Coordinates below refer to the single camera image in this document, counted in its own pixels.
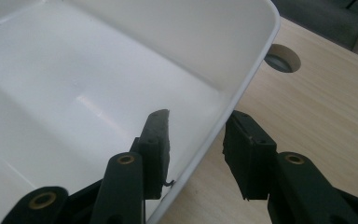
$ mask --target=wooden table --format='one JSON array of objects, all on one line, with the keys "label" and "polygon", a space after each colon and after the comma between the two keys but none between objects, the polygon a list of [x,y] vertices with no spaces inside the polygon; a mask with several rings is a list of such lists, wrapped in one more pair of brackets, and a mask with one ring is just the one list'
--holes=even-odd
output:
[{"label": "wooden table", "polygon": [[[277,142],[310,158],[358,196],[358,56],[282,19],[275,43],[297,53],[285,74],[262,63],[238,103]],[[160,223],[270,223],[267,202],[244,201],[222,154],[224,130]]]}]

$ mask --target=desk hole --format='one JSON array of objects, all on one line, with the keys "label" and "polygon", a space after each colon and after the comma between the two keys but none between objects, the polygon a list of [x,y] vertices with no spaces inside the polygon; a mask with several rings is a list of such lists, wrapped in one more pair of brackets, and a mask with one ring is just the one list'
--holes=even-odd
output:
[{"label": "desk hole", "polygon": [[286,46],[279,44],[271,45],[264,61],[273,69],[283,73],[294,73],[301,66],[298,55]]}]

